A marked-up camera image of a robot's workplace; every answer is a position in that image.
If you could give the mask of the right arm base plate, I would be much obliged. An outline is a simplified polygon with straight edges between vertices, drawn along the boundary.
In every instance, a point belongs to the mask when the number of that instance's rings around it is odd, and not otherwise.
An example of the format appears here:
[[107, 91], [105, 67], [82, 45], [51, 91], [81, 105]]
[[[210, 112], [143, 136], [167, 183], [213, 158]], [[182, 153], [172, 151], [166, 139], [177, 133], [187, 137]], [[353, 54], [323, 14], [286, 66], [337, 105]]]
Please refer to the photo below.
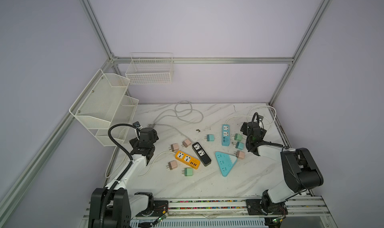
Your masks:
[[274, 204], [262, 199], [248, 199], [246, 207], [250, 216], [285, 216], [288, 214], [285, 203]]

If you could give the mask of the teal adapter strip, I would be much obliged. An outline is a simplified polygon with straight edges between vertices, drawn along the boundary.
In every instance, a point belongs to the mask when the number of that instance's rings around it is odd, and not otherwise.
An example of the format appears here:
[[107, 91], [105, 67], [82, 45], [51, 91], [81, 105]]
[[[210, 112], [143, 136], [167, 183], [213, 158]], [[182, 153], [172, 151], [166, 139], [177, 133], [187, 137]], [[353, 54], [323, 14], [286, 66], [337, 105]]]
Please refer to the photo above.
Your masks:
[[212, 134], [208, 134], [207, 136], [206, 136], [206, 141], [207, 142], [213, 142], [215, 140], [215, 136], [214, 135], [212, 135]]

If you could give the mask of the black power strip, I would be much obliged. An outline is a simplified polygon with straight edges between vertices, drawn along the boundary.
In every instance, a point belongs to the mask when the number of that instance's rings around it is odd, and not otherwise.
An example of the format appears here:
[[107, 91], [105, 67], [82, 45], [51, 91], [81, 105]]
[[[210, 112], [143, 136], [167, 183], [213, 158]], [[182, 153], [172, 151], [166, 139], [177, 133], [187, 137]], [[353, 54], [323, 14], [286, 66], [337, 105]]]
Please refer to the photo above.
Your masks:
[[192, 144], [192, 148], [205, 167], [207, 167], [208, 165], [211, 164], [211, 162], [212, 162], [211, 158], [206, 153], [206, 151], [203, 149], [203, 147], [200, 145], [200, 143]]

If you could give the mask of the pink adapter black strip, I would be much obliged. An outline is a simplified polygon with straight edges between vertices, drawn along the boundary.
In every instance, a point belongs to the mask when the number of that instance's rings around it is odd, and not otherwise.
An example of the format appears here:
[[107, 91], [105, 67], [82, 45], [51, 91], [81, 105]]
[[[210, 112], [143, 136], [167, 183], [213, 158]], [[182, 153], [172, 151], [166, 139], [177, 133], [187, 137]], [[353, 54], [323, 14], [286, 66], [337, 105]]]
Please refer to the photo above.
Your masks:
[[171, 146], [170, 146], [170, 151], [171, 152], [178, 152], [180, 150], [180, 146], [179, 146], [179, 144], [177, 144], [177, 143], [175, 143], [175, 144], [171, 144]]
[[192, 141], [190, 139], [185, 139], [183, 142], [182, 142], [182, 146], [183, 148], [187, 148], [189, 146], [192, 145]]

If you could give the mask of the blue power strip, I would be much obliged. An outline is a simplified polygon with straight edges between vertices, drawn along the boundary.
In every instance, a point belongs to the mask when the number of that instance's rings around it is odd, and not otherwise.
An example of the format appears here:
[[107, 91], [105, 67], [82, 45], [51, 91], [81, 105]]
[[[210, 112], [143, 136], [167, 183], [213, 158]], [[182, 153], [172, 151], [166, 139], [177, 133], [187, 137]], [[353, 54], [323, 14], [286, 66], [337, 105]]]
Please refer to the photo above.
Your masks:
[[222, 146], [228, 147], [230, 145], [230, 126], [222, 125]]

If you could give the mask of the teal power strip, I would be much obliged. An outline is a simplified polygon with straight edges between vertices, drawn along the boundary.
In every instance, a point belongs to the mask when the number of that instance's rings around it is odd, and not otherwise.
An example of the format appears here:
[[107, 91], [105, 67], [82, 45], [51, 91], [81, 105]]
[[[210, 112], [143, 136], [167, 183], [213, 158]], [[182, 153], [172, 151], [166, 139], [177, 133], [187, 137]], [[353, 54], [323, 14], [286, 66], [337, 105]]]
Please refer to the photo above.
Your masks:
[[215, 152], [215, 157], [222, 176], [227, 177], [237, 163], [238, 158], [235, 155], [229, 155], [222, 152]]

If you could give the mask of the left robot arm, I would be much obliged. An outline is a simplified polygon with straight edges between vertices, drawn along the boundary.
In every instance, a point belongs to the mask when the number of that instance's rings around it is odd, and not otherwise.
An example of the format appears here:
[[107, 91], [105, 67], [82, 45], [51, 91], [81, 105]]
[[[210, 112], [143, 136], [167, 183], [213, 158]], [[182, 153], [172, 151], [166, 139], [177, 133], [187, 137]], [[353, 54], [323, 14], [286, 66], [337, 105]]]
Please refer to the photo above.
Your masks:
[[[129, 152], [112, 136], [118, 127], [135, 129], [137, 137], [133, 139]], [[141, 128], [140, 123], [117, 124], [109, 128], [108, 137], [129, 158], [128, 163], [104, 188], [97, 188], [91, 195], [89, 228], [129, 228], [130, 221], [136, 215], [149, 216], [154, 212], [152, 193], [135, 193], [129, 197], [129, 189], [139, 173], [148, 165], [154, 155], [154, 144], [159, 139], [153, 128]]]

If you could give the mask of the green adapter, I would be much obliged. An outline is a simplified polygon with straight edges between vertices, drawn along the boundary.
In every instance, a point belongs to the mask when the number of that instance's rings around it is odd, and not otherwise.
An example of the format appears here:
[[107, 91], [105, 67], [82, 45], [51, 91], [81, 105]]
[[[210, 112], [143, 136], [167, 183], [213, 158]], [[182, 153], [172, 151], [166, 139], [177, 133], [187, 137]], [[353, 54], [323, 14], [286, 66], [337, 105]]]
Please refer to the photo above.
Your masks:
[[185, 176], [185, 177], [191, 177], [194, 175], [194, 169], [193, 168], [184, 168], [182, 170], [182, 174]]

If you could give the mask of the green adapter strip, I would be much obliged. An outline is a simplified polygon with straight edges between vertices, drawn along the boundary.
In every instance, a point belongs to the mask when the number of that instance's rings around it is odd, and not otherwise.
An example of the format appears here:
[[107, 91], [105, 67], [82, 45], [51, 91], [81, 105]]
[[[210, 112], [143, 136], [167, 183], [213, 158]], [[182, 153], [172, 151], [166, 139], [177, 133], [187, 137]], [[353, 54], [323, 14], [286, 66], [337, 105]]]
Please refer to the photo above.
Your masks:
[[241, 142], [243, 140], [243, 136], [241, 134], [235, 134], [233, 138], [237, 142]]

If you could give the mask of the orange power strip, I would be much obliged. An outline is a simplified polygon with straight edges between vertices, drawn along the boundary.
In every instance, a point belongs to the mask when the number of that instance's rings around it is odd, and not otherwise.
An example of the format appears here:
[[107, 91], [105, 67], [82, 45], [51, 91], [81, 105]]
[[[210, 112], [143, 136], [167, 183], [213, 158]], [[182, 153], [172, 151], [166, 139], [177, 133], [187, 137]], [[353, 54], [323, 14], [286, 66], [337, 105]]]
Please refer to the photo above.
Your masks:
[[197, 170], [201, 164], [200, 160], [184, 153], [184, 152], [181, 152], [181, 151], [178, 151], [176, 154], [175, 154], [175, 159], [179, 162], [182, 162], [183, 164]]

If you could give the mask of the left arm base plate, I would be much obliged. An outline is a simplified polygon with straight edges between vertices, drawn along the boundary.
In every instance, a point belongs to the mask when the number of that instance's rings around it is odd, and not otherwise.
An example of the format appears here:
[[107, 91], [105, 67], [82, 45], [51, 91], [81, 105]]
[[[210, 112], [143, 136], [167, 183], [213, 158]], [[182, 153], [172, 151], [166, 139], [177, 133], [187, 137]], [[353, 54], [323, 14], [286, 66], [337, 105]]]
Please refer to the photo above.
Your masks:
[[159, 217], [169, 208], [166, 200], [154, 201], [153, 205], [140, 213], [141, 217]]

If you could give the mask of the teal adapter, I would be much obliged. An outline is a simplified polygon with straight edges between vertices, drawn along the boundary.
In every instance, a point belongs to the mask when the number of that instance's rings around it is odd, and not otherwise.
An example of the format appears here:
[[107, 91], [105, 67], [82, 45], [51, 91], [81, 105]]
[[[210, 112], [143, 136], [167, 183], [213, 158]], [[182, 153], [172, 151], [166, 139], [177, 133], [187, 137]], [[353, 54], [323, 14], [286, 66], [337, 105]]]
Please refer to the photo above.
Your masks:
[[245, 144], [242, 143], [242, 142], [234, 142], [234, 146], [235, 146], [236, 149], [242, 151], [244, 149], [244, 147], [245, 147]]

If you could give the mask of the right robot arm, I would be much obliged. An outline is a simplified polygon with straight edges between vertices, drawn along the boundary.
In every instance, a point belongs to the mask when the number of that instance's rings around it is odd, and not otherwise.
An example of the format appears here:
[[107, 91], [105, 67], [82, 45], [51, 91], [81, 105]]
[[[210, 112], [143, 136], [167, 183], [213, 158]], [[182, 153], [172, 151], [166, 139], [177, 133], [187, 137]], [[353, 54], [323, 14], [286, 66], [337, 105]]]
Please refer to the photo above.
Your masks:
[[250, 122], [243, 123], [241, 132], [247, 136], [245, 146], [249, 153], [282, 165], [284, 179], [262, 194], [259, 209], [263, 214], [273, 214], [288, 199], [323, 185], [323, 175], [308, 149], [290, 150], [284, 145], [264, 141], [267, 130], [257, 112]]

